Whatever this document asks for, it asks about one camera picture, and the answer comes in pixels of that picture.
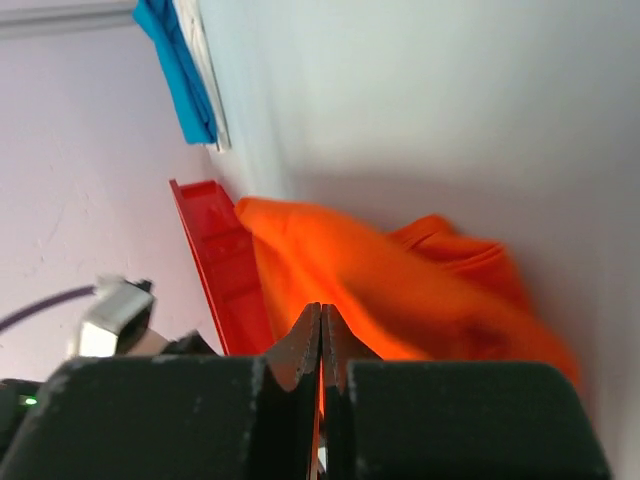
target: purple cable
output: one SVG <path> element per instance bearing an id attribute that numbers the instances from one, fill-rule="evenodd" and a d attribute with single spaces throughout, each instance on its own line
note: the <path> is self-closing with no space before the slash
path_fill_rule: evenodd
<path id="1" fill-rule="evenodd" d="M 28 305 L 18 310 L 17 312 L 14 312 L 0 319 L 0 334 L 2 334 L 5 330 L 13 327 L 15 324 L 20 323 L 22 320 L 25 320 L 26 318 L 29 318 L 30 316 L 35 315 L 42 310 L 55 307 L 56 305 L 74 300 L 76 298 L 93 295 L 95 288 L 96 287 L 93 285 L 74 288 L 73 290 L 61 292 L 51 297 L 40 300 L 39 302 L 32 303 L 31 305 Z"/>

